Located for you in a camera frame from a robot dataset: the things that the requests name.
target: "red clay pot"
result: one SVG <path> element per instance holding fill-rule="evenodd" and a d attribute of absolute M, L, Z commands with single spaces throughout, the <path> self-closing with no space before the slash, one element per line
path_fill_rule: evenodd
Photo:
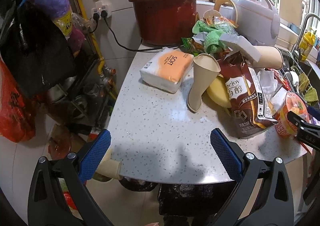
<path fill-rule="evenodd" d="M 192 37 L 199 19 L 196 0 L 129 0 L 140 29 L 141 38 L 150 44 L 181 44 L 181 38 Z"/>

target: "screw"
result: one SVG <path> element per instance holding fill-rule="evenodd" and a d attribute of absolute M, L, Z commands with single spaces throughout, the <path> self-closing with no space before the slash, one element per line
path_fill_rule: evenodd
<path fill-rule="evenodd" d="M 282 163 L 282 159 L 281 158 L 276 158 L 276 161 L 281 164 Z"/>
<path fill-rule="evenodd" d="M 39 158 L 39 163 L 43 163 L 43 162 L 45 162 L 45 157 L 41 157 L 41 158 Z"/>
<path fill-rule="evenodd" d="M 254 159 L 254 155 L 252 154 L 252 153 L 247 153 L 246 155 L 245 155 L 248 159 Z"/>
<path fill-rule="evenodd" d="M 70 152 L 68 154 L 68 159 L 74 159 L 75 157 L 76 157 L 76 153 L 74 153 L 74 152 Z"/>

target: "green cloth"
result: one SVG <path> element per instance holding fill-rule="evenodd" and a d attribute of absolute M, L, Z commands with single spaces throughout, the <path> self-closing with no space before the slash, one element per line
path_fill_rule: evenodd
<path fill-rule="evenodd" d="M 204 40 L 204 51 L 208 54 L 222 52 L 228 47 L 220 41 L 220 36 L 225 33 L 223 30 L 215 29 L 208 33 Z"/>
<path fill-rule="evenodd" d="M 309 87 L 303 98 L 308 104 L 317 102 L 319 100 L 317 91 L 312 86 Z"/>
<path fill-rule="evenodd" d="M 214 27 L 209 27 L 207 24 L 205 24 L 203 21 L 197 21 L 196 24 L 192 28 L 192 33 L 197 35 L 200 32 L 210 32 L 215 30 Z"/>
<path fill-rule="evenodd" d="M 220 36 L 225 33 L 223 30 L 209 27 L 203 21 L 197 21 L 192 28 L 192 32 L 193 34 L 208 32 L 204 40 L 204 51 L 207 54 L 214 54 L 228 49 L 228 47 L 220 41 Z"/>

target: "faucet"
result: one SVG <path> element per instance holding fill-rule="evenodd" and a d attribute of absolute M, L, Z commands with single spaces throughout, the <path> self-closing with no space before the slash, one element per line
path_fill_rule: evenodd
<path fill-rule="evenodd" d="M 297 42 L 293 45 L 292 49 L 291 49 L 291 54 L 295 51 L 298 50 L 299 44 L 302 40 L 302 36 L 304 34 L 304 31 L 307 27 L 307 21 L 311 18 L 311 17 L 315 17 L 320 21 L 320 17 L 318 15 L 316 15 L 315 13 L 308 13 L 306 15 L 306 17 L 304 18 L 303 24 L 302 24 L 302 28 L 301 28 L 301 32 L 299 34 L 298 40 Z"/>

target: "instant noodle cup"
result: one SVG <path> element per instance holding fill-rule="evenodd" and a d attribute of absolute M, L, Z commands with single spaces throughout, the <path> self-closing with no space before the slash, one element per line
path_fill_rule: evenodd
<path fill-rule="evenodd" d="M 282 107 L 276 115 L 278 124 L 275 126 L 277 133 L 284 138 L 297 133 L 297 127 L 288 121 L 287 115 L 289 111 L 293 111 L 306 122 L 309 122 L 308 111 L 304 102 L 295 93 L 288 92 Z"/>

